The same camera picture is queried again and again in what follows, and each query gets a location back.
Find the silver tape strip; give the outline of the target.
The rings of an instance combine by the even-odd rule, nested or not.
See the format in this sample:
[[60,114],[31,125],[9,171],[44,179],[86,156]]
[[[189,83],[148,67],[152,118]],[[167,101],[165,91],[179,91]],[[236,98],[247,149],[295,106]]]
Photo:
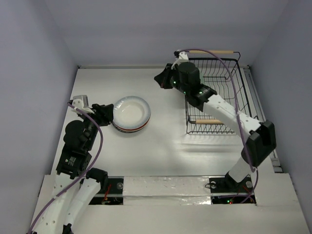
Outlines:
[[126,176],[123,204],[127,206],[211,205],[207,176]]

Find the black wire dish rack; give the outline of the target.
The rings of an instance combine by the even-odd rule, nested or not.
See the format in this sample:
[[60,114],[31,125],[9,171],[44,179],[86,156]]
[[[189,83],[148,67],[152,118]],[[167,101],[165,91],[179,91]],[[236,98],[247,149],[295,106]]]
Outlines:
[[190,61],[200,71],[203,84],[216,91],[203,111],[186,102],[186,130],[198,135],[238,135],[248,137],[260,128],[252,118],[248,89],[235,51],[189,50]]

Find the white bowl plate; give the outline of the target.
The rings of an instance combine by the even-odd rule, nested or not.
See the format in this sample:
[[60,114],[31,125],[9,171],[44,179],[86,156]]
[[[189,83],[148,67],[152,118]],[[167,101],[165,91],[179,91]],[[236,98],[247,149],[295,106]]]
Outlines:
[[151,109],[147,101],[137,96],[127,96],[114,104],[114,119],[120,127],[138,127],[151,116]]

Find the red and teal plate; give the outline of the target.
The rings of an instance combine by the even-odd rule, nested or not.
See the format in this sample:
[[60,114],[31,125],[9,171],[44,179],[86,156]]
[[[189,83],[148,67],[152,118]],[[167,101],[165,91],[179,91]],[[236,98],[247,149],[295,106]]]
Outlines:
[[138,129],[141,127],[145,127],[150,121],[150,118],[148,118],[148,120],[146,120],[143,124],[140,124],[138,127],[120,127],[118,126],[116,123],[113,123],[113,125],[117,125],[119,128],[124,129],[124,130],[130,130],[130,129]]

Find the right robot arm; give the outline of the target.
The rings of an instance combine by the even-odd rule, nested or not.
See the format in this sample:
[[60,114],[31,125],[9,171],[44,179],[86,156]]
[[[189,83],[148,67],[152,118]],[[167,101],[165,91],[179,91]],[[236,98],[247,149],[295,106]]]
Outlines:
[[224,185],[229,191],[240,188],[243,179],[276,148],[274,124],[252,118],[239,111],[237,105],[225,101],[213,88],[201,82],[200,71],[193,63],[168,63],[154,80],[162,89],[179,90],[190,105],[220,120],[240,136],[241,157],[224,177]]

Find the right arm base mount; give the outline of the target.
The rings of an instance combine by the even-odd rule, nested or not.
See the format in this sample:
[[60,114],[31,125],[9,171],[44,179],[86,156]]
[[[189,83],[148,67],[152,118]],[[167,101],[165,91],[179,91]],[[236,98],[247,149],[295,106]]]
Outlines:
[[210,190],[212,204],[256,204],[250,175],[241,182],[236,182],[228,174],[210,177],[204,187]]

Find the blue floral plate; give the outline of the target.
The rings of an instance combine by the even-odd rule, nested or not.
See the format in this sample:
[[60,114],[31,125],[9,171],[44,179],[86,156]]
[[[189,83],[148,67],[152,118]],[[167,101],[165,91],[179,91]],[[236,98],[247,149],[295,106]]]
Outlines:
[[138,128],[138,129],[130,129],[130,130],[124,130],[124,129],[121,129],[119,128],[117,125],[113,125],[113,127],[119,131],[119,132],[122,132],[122,133],[126,133],[126,134],[132,134],[132,133],[136,133],[136,132],[139,132],[141,130],[143,130],[145,127],[141,127],[141,128]]

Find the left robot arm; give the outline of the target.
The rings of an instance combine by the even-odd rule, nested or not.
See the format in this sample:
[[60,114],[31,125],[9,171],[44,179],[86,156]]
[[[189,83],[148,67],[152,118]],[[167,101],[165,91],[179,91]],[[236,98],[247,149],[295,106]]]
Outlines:
[[30,234],[71,234],[83,212],[97,193],[109,189],[108,173],[93,167],[99,154],[90,151],[97,136],[99,148],[103,146],[101,127],[113,121],[113,104],[93,104],[71,100],[72,108],[81,120],[73,120],[65,127],[64,146],[61,151],[51,198],[35,217]]

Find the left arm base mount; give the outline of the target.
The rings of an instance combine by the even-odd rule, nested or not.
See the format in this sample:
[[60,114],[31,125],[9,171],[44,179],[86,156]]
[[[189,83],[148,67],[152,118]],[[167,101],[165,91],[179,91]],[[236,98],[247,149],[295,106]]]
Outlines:
[[92,168],[86,178],[100,183],[100,191],[92,198],[90,205],[123,205],[124,177],[108,176],[106,171]]

